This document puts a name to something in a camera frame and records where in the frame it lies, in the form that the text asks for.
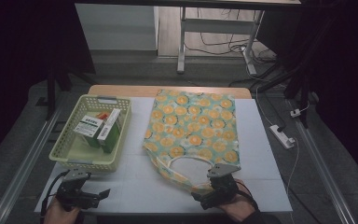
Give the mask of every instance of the human hand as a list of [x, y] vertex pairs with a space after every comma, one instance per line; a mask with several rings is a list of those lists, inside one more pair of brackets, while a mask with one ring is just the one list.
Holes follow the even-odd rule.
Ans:
[[54, 197], [48, 206], [44, 224], [73, 224], [79, 211], [79, 207], [74, 207], [70, 212], [65, 211], [61, 203]]
[[[235, 179], [235, 181], [241, 183], [237, 183], [240, 191], [250, 195], [249, 190], [244, 186], [242, 180]], [[249, 199], [240, 196], [240, 194], [235, 195], [231, 202], [220, 204], [217, 207], [225, 211], [226, 214], [235, 222], [242, 222], [255, 211], [255, 208], [252, 206]]]

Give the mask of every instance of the floor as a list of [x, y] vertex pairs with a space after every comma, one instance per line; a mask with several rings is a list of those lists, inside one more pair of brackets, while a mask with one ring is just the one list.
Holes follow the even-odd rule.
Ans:
[[[206, 16], [204, 10], [202, 10], [202, 13], [203, 16]], [[216, 42], [225, 40], [227, 40], [226, 35], [219, 37]], [[186, 40], [186, 43], [193, 48], [202, 47], [201, 42], [194, 41], [193, 43], [191, 40], [188, 40], [188, 42]], [[186, 59], [185, 74], [178, 76], [176, 74], [176, 59], [173, 57], [177, 47], [172, 47], [172, 49], [167, 48], [164, 51], [165, 53], [162, 53], [162, 45], [160, 45], [160, 49], [159, 57], [93, 55], [97, 74], [92, 76], [92, 78], [100, 84], [116, 85], [227, 87], [233, 81], [240, 80], [240, 82], [231, 84], [231, 86], [250, 88], [255, 83], [255, 79], [247, 76], [243, 59], [238, 57], [237, 54], [229, 57], [205, 57], [206, 55], [197, 55], [199, 52], [188, 50], [186, 55], [198, 57], [188, 57]], [[228, 49], [227, 45], [222, 47], [222, 49], [216, 50], [225, 49]], [[270, 66], [270, 63], [257, 64], [256, 69], [257, 72], [262, 73]], [[38, 214], [34, 212], [34, 207], [41, 196], [41, 191], [45, 187], [48, 175], [54, 165], [54, 162], [48, 159], [48, 154], [54, 146], [60, 129], [68, 119], [78, 97], [81, 94], [87, 93], [90, 87], [90, 84], [75, 76], [70, 76], [70, 78], [74, 84], [71, 91], [57, 90], [59, 99], [66, 99], [65, 104], [61, 107], [62, 112], [58, 116], [53, 130], [48, 134], [46, 144], [42, 146], [34, 169], [22, 188], [19, 198], [7, 218], [7, 223], [38, 222]], [[296, 121], [288, 114], [292, 109], [289, 102], [292, 106], [296, 106], [296, 99], [289, 102], [284, 99], [282, 91], [285, 84], [283, 83], [282, 86], [277, 86], [267, 91], [266, 94], [258, 93], [253, 95], [253, 98], [259, 105], [260, 114], [266, 128], [272, 152], [280, 169], [282, 180], [285, 183], [290, 182], [288, 197], [294, 212], [292, 214], [274, 215], [281, 223], [345, 223], [337, 214], [334, 200], [325, 189], [320, 174], [311, 158], [310, 149], [306, 147], [304, 139], [299, 133]], [[21, 116], [0, 146], [0, 199], [28, 149], [33, 147], [34, 140], [37, 138], [40, 130], [43, 129], [47, 110], [44, 106], [38, 105], [37, 102], [47, 96], [46, 92], [46, 82], [34, 85], [30, 89], [27, 106], [24, 107]], [[358, 166], [345, 147], [340, 144], [334, 134], [321, 121], [314, 110], [315, 104], [317, 102], [313, 100], [308, 109], [307, 119], [310, 133], [314, 137], [328, 169], [342, 192], [356, 220], [355, 223], [358, 223]], [[269, 131], [271, 123], [285, 126], [284, 132], [286, 135], [294, 137], [298, 145], [294, 149], [284, 149]], [[85, 223], [96, 222], [96, 217], [86, 216]], [[121, 220], [121, 223], [133, 222], [129, 219], [124, 219]], [[181, 223], [195, 223], [195, 221], [183, 220]]]

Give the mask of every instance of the metal frame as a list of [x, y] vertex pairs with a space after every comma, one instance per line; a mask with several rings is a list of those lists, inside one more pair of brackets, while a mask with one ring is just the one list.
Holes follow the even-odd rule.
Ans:
[[221, 21], [206, 19], [186, 19], [186, 8], [183, 7], [180, 26], [180, 44], [178, 52], [178, 65], [176, 72], [183, 74], [185, 72], [185, 34], [186, 32], [194, 33], [211, 33], [211, 34], [236, 34], [249, 35], [249, 43], [246, 47], [242, 47], [243, 58], [249, 75], [257, 74], [253, 65], [250, 52], [255, 42], [255, 36], [263, 17], [264, 11], [257, 11], [254, 21]]
[[25, 155], [20, 168], [17, 170], [10, 184], [8, 185], [5, 194], [2, 196], [0, 201], [0, 223], [5, 223], [14, 203], [17, 201], [22, 187], [24, 187], [29, 174], [34, 168], [37, 158], [42, 151], [43, 146], [48, 140], [48, 136], [54, 127], [55, 121], [61, 114], [62, 105], [66, 103], [69, 93], [62, 92], [58, 99], [58, 106], [55, 112], [52, 114], [51, 119], [47, 120], [43, 125], [42, 130], [36, 137], [33, 145]]
[[[290, 101], [287, 101], [292, 109], [295, 109]], [[327, 193], [330, 195], [333, 205], [337, 210], [337, 214], [341, 219], [342, 223], [345, 224], [355, 224], [356, 221], [354, 219], [353, 214], [351, 213], [351, 209], [348, 207], [347, 202], [345, 201], [344, 196], [341, 193], [336, 181], [334, 180], [333, 175], [330, 173], [322, 154], [319, 151], [319, 148], [316, 146], [315, 141], [313, 140], [312, 134], [308, 128], [305, 128], [300, 119], [296, 119], [296, 126], [298, 131], [303, 139], [306, 148], [310, 154], [310, 157], [315, 164], [316, 170], [319, 173], [319, 177], [322, 179], [324, 183], [324, 187], [326, 188]]]

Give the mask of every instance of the green basket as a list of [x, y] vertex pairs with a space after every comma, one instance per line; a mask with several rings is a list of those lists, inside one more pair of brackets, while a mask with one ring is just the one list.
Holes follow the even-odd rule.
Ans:
[[[101, 148], [98, 149], [88, 146], [81, 137], [74, 132], [75, 126], [85, 115], [94, 117], [100, 112], [111, 111], [114, 108], [120, 109], [120, 116], [125, 117], [121, 127], [120, 137], [111, 153], [104, 153]], [[79, 166], [88, 171], [114, 172], [118, 167], [130, 120], [130, 98], [82, 95], [77, 101], [71, 117], [63, 127], [48, 157], [52, 161], [57, 161], [62, 166], [68, 168]]]

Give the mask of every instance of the metal rail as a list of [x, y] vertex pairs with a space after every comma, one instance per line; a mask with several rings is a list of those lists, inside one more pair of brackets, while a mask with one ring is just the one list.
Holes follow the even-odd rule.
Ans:
[[29, 149], [28, 153], [24, 157], [20, 168], [17, 170], [9, 186], [7, 187], [4, 196], [0, 201], [0, 223], [5, 223], [14, 203], [17, 201], [25, 182], [28, 179], [29, 174], [34, 168], [37, 158], [48, 140], [48, 135], [54, 127], [54, 124], [61, 114], [62, 105], [66, 103], [69, 93], [62, 92], [57, 101], [57, 109], [52, 114], [50, 120], [46, 121], [42, 130], [36, 137], [33, 145]]
[[309, 129], [304, 128], [302, 122], [299, 119], [296, 119], [296, 126], [298, 131], [301, 134], [301, 137], [308, 149], [308, 152], [315, 164], [316, 170], [319, 173], [320, 178], [324, 183], [324, 187], [327, 190], [327, 193], [331, 196], [333, 205], [337, 210], [337, 214], [344, 224], [355, 224], [356, 221], [351, 213], [351, 209], [348, 207], [345, 198], [343, 197], [341, 190], [339, 189], [334, 177], [330, 173], [324, 158], [320, 153], [318, 147], [313, 140], [313, 137]]

